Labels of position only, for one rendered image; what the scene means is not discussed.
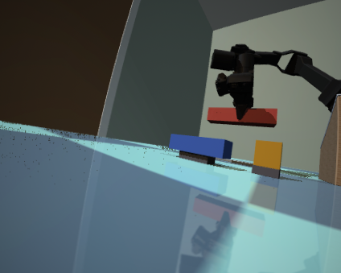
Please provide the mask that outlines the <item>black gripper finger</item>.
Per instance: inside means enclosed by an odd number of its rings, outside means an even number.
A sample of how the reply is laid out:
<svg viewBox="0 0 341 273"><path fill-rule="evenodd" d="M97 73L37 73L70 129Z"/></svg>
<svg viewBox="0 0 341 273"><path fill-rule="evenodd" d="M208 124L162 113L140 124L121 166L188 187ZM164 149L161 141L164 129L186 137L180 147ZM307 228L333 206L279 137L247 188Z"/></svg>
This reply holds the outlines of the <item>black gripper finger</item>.
<svg viewBox="0 0 341 273"><path fill-rule="evenodd" d="M235 105L235 102L233 102L232 104L233 104L234 106L236 106L236 105ZM252 101L250 101L250 102L249 102L249 105L248 105L248 107L247 107L247 108L251 108L252 106L253 106L253 102L252 102Z"/></svg>
<svg viewBox="0 0 341 273"><path fill-rule="evenodd" d="M235 100L237 119L242 119L253 96L253 90L229 90L229 94Z"/></svg>

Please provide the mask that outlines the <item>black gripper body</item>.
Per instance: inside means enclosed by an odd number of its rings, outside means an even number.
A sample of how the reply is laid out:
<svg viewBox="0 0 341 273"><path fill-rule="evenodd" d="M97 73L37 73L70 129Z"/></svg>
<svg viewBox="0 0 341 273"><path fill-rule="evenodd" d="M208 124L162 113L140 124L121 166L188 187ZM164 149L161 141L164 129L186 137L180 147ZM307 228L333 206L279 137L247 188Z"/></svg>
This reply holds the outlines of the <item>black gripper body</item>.
<svg viewBox="0 0 341 273"><path fill-rule="evenodd" d="M227 86L232 90L253 90L254 70L252 68L240 67L227 78Z"/></svg>

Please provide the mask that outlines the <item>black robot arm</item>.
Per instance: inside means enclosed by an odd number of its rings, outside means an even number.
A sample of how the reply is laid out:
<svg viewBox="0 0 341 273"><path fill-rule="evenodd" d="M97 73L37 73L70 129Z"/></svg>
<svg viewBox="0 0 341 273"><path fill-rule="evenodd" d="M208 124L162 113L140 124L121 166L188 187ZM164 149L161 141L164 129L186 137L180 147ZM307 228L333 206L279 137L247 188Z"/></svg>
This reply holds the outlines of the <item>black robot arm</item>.
<svg viewBox="0 0 341 273"><path fill-rule="evenodd" d="M281 69L277 63L281 56L292 54L290 62L287 64L286 69ZM283 72L291 76L300 76L310 82L318 91L322 92L318 99L327 106L331 112L335 103L336 95L341 94L341 80L337 80L327 73L319 70L313 66L312 59L305 52L296 52L289 50L285 52L257 52L245 44L236 44L231 47L230 52L225 50L215 49L212 53L211 68L234 71L240 67L252 68L254 65L268 64L278 68L280 72ZM231 88L227 86L227 76L223 73L218 74L216 80L216 90L219 97L229 94ZM332 112L331 112L332 113Z"/></svg>

